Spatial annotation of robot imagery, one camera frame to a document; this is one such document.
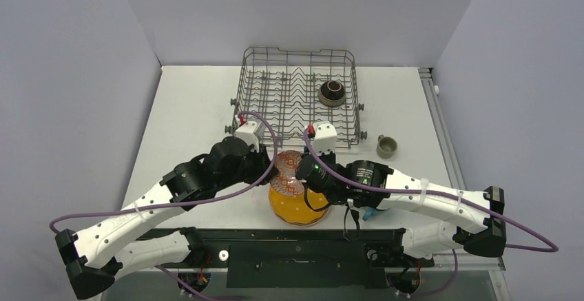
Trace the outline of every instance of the cable tie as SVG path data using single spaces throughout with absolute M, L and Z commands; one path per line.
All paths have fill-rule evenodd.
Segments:
M 137 201 L 134 201 L 134 209 L 136 210 L 136 213 L 140 216 L 140 219 L 142 220 L 142 223 L 146 223 L 146 218 L 144 217 L 144 215 L 142 215 L 142 212 L 138 209 L 138 204 L 136 203 Z
M 420 208 L 424 206 L 424 201 L 426 200 L 426 192 L 428 191 L 428 185 L 430 181 L 427 178 L 420 179 L 420 198 L 418 200 L 417 206 L 412 210 L 413 213 L 418 211 Z

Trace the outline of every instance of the red wire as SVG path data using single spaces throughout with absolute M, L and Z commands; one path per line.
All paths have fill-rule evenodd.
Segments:
M 414 275 L 414 278 L 412 278 L 412 280 L 415 280 L 417 276 L 419 276 L 419 272 L 421 270 L 421 262 L 418 260 L 418 270 L 416 271 L 416 274 Z

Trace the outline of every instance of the white bracket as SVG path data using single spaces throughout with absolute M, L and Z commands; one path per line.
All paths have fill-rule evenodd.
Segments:
M 260 150 L 260 138 L 265 129 L 264 123 L 250 119 L 240 126 L 233 135 L 243 140 L 248 146 L 253 146 L 251 148 L 252 152 L 257 152 Z
M 316 122 L 313 124 L 316 133 L 312 148 L 318 155 L 335 153 L 337 143 L 337 130 L 328 121 Z

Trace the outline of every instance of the black base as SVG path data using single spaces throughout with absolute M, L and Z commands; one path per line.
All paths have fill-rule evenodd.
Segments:
M 172 231 L 153 229 L 139 240 L 166 236 Z M 228 267 L 227 287 L 230 288 L 361 285 L 378 289 L 388 286 L 385 268 L 417 265 L 417 259 L 402 253 L 400 245 L 405 229 L 361 230 L 359 240 L 352 242 L 344 239 L 342 230 L 196 231 L 205 251 L 211 254 L 211 263 L 205 266 Z M 221 250 L 229 252 L 228 261 L 219 260 Z M 186 269 L 193 267 L 192 263 L 164 266 Z M 433 267 L 434 261 L 422 259 L 421 266 Z

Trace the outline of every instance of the dish rack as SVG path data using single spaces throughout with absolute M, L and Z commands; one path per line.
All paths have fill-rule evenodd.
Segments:
M 339 81 L 345 88 L 346 102 L 327 107 L 318 99 L 326 81 Z M 351 148 L 367 138 L 361 130 L 355 58 L 348 50 L 291 51 L 250 47 L 243 54 L 233 122 L 225 127 L 232 134 L 239 126 L 236 116 L 242 110 L 260 113 L 274 128 L 278 147 L 303 147 L 306 125 L 330 121 L 337 130 L 337 147 Z M 263 143 L 271 146 L 266 130 Z

